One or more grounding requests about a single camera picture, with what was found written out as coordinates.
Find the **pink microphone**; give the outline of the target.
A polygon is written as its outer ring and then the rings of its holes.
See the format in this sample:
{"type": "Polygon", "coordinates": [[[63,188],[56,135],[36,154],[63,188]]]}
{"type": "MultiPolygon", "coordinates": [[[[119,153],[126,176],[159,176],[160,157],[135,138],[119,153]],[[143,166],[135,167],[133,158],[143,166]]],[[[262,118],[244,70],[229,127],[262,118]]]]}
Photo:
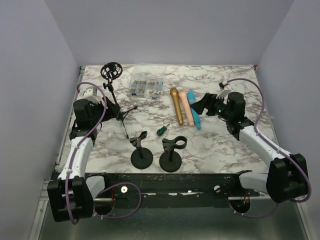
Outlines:
{"type": "Polygon", "coordinates": [[[190,108],[190,105],[189,105],[189,102],[188,102],[186,91],[183,90],[183,89],[180,89],[178,91],[178,96],[179,96],[179,98],[180,98],[180,100],[182,102],[182,105],[183,105],[183,108],[184,108],[185,115],[186,115],[187,122],[188,122],[189,126],[190,127],[194,127],[195,123],[194,123],[192,111],[191,111],[191,108],[190,108]]]}

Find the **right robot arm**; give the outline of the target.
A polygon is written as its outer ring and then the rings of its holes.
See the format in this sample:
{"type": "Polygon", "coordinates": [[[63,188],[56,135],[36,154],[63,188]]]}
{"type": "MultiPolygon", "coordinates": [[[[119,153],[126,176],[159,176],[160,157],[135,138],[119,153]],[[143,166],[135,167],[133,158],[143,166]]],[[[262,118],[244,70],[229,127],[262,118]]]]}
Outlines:
{"type": "Polygon", "coordinates": [[[230,191],[241,196],[248,189],[268,194],[276,203],[293,200],[309,193],[308,170],[301,154],[291,154],[276,144],[267,143],[267,137],[259,133],[254,123],[245,116],[246,101],[243,94],[231,92],[227,100],[216,94],[206,93],[190,107],[207,116],[218,116],[225,120],[228,132],[235,139],[255,152],[268,167],[268,173],[248,171],[230,183],[230,191]]]}

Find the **black round-base mic stand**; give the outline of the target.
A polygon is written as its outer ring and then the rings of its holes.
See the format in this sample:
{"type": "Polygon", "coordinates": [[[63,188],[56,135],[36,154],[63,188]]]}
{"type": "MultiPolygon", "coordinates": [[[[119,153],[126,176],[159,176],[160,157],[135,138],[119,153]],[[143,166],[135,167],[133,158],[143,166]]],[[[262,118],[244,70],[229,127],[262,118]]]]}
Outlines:
{"type": "Polygon", "coordinates": [[[162,139],[164,152],[159,158],[159,165],[164,171],[174,173],[179,170],[182,165],[182,158],[175,150],[183,150],[187,143],[187,138],[181,135],[174,139],[162,139]]]}

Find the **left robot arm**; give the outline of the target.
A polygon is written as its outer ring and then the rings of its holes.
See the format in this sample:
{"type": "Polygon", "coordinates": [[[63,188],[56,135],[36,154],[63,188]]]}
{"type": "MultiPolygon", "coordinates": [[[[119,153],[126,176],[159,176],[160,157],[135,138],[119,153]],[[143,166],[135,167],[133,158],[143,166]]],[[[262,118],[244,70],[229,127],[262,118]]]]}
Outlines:
{"type": "Polygon", "coordinates": [[[86,97],[73,103],[75,122],[70,134],[71,149],[67,162],[57,179],[47,185],[53,218],[56,222],[76,221],[93,214],[94,199],[107,197],[111,185],[102,176],[85,177],[93,150],[97,127],[117,116],[119,106],[107,97],[101,101],[86,97]]]}

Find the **blue microphone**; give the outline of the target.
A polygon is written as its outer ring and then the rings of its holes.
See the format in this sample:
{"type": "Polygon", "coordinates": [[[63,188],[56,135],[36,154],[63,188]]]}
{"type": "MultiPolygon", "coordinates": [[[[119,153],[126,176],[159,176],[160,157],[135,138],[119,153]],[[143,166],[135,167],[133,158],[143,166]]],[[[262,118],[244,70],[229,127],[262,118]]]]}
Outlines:
{"type": "MultiPolygon", "coordinates": [[[[192,104],[194,104],[196,102],[196,96],[193,91],[188,91],[186,95],[187,95],[187,100],[188,100],[189,106],[191,106],[192,104]]],[[[195,110],[193,108],[190,108],[190,109],[191,109],[191,113],[192,113],[192,117],[193,117],[193,121],[194,121],[196,129],[201,130],[201,120],[200,120],[199,115],[195,112],[195,110]]]]}

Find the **gold microphone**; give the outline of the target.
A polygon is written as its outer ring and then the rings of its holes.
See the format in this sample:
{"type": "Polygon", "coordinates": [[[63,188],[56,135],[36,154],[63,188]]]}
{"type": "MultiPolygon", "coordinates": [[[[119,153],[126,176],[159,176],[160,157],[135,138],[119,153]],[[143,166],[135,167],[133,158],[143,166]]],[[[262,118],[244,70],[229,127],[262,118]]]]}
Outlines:
{"type": "Polygon", "coordinates": [[[181,110],[181,106],[180,106],[179,92],[175,87],[172,87],[170,89],[170,96],[173,101],[173,106],[175,109],[178,124],[180,126],[182,126],[184,124],[184,119],[183,119],[182,110],[181,110]]]}

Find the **black tripod mic stand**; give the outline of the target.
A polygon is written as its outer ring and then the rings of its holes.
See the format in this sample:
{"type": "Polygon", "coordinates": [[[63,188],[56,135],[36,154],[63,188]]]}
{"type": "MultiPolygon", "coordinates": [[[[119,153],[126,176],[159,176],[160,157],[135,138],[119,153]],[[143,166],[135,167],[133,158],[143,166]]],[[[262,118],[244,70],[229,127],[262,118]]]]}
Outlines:
{"type": "MultiPolygon", "coordinates": [[[[103,88],[111,93],[114,104],[119,105],[115,93],[114,93],[114,88],[113,88],[113,81],[118,79],[123,73],[123,67],[120,63],[118,62],[109,62],[106,63],[100,70],[100,75],[101,77],[106,80],[106,82],[103,83],[103,88]]],[[[129,135],[127,133],[127,129],[125,127],[124,120],[128,113],[130,113],[133,110],[136,110],[138,108],[137,105],[135,105],[133,108],[127,110],[127,111],[122,111],[122,108],[120,107],[120,122],[122,122],[124,131],[125,131],[125,136],[127,139],[129,139],[129,135]]]]}

